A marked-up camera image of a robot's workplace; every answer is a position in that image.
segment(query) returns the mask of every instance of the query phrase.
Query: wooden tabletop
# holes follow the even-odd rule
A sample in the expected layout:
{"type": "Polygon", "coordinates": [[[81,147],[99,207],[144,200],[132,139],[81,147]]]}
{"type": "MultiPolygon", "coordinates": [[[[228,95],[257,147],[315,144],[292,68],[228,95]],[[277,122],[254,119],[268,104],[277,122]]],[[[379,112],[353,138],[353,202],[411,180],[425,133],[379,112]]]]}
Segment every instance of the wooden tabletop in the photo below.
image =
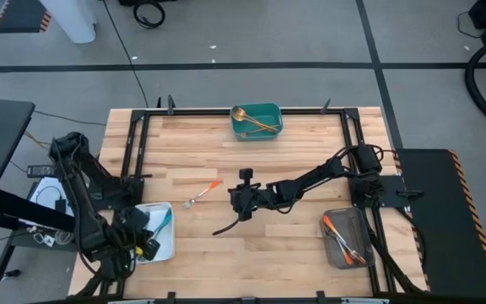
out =
{"type": "MultiPolygon", "coordinates": [[[[100,162],[115,176],[122,168],[131,109],[111,110],[100,162]]],[[[379,107],[359,108],[364,139],[390,149],[379,107]]],[[[241,183],[239,169],[253,168],[253,182],[293,179],[322,164],[344,146],[340,119],[331,115],[286,115],[276,140],[238,142],[228,117],[151,117],[143,174],[146,202],[171,202],[175,216],[175,256],[139,265],[127,279],[125,298],[371,296],[367,268],[341,270],[327,263],[319,220],[328,209],[351,207],[348,182],[327,182],[301,199],[289,214],[260,209],[253,218],[219,236],[212,232],[236,218],[229,187],[241,183]],[[181,205],[210,182],[222,180],[191,209],[181,205]]],[[[137,139],[141,128],[138,125],[137,139]]],[[[134,168],[136,151],[131,168],[134,168]]],[[[382,174],[396,172],[391,154],[382,174]]],[[[390,254],[415,285],[425,289],[410,224],[395,210],[382,209],[390,254]]],[[[386,290],[380,257],[376,265],[386,290]]],[[[77,258],[69,294],[91,277],[77,258]]]]}

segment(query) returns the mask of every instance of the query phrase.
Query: black mat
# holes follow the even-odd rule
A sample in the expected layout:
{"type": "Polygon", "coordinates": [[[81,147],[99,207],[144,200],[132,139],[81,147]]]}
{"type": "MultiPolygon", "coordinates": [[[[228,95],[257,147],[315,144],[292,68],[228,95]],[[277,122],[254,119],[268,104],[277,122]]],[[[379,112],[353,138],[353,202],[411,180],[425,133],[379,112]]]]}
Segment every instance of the black mat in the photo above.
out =
{"type": "Polygon", "coordinates": [[[51,15],[38,0],[8,0],[0,14],[0,34],[43,33],[51,15]]]}
{"type": "Polygon", "coordinates": [[[432,293],[486,297],[486,237],[453,151],[398,149],[407,189],[424,196],[411,204],[426,254],[432,293]]]}

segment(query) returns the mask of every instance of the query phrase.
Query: teal container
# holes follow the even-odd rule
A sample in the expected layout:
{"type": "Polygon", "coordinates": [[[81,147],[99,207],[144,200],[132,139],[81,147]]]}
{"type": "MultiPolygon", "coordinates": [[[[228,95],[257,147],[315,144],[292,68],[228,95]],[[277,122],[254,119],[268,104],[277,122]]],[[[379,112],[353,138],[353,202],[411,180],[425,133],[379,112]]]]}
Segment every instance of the teal container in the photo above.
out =
{"type": "Polygon", "coordinates": [[[257,141],[257,140],[269,140],[275,139],[279,133],[283,130],[283,116],[280,113],[280,108],[274,103],[264,103],[264,104],[250,104],[250,105],[239,105],[241,109],[245,110],[246,115],[258,120],[261,123],[267,124],[269,126],[276,126],[278,130],[277,133],[271,133],[267,130],[260,132],[252,132],[260,129],[261,127],[256,124],[244,120],[238,122],[232,116],[234,108],[230,111],[230,120],[232,121],[232,131],[235,137],[240,141],[257,141]]]}

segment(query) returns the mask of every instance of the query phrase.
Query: gold spoon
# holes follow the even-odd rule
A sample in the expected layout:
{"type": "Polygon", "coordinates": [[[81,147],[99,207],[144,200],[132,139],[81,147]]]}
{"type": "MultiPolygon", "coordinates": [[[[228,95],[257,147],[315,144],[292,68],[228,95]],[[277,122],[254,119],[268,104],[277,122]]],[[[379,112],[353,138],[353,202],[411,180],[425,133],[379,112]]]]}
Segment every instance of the gold spoon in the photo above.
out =
{"type": "Polygon", "coordinates": [[[232,111],[232,117],[238,122],[243,122],[243,121],[247,120],[248,122],[252,122],[252,123],[256,124],[257,126],[260,126],[262,128],[266,128],[270,132],[273,132],[273,131],[278,132],[278,130],[275,127],[268,126],[267,124],[261,123],[258,120],[256,120],[255,118],[252,118],[252,117],[246,115],[245,110],[241,109],[238,106],[236,106],[234,108],[234,110],[232,111]]]}
{"type": "Polygon", "coordinates": [[[250,132],[242,132],[242,133],[239,133],[239,135],[243,138],[249,136],[249,134],[252,134],[252,133],[256,133],[256,132],[260,132],[260,131],[269,131],[267,130],[266,128],[259,128],[257,130],[253,130],[253,131],[250,131],[250,132]]]}

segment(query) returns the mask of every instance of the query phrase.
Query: concrete floor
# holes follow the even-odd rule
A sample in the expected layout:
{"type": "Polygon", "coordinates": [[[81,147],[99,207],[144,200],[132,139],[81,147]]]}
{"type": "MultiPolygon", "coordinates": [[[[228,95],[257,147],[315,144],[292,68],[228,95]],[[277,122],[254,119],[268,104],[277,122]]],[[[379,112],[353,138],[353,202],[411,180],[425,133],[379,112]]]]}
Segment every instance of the concrete floor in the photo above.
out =
{"type": "MultiPolygon", "coordinates": [[[[127,64],[102,2],[86,1],[99,20],[94,42],[73,44],[52,20],[43,34],[0,34],[0,66],[127,64]]],[[[163,3],[167,19],[157,30],[142,29],[130,8],[106,1],[130,55],[138,57],[135,64],[371,62],[353,0],[180,0],[163,3]]],[[[473,0],[363,0],[363,4],[381,62],[466,62],[481,46],[479,40],[456,31],[456,16],[473,0]]],[[[404,146],[457,151],[486,232],[486,118],[466,92],[463,71],[383,73],[404,146]]],[[[379,89],[371,68],[143,70],[138,77],[150,105],[168,94],[179,107],[262,101],[321,106],[328,98],[331,106],[389,102],[382,100],[383,88],[379,89]]],[[[486,70],[477,71],[477,80],[486,90],[486,70]]],[[[129,71],[0,73],[0,99],[33,101],[39,111],[91,122],[105,122],[111,108],[144,107],[129,71]]],[[[103,127],[36,114],[28,130],[42,141],[77,130],[89,137],[93,151],[104,133],[103,127]]],[[[49,163],[46,152],[27,138],[13,161],[22,167],[49,163]]],[[[0,188],[25,196],[32,182],[9,166],[0,188]]],[[[74,257],[68,252],[17,249],[11,268],[24,274],[0,283],[0,302],[63,298],[74,257]]]]}

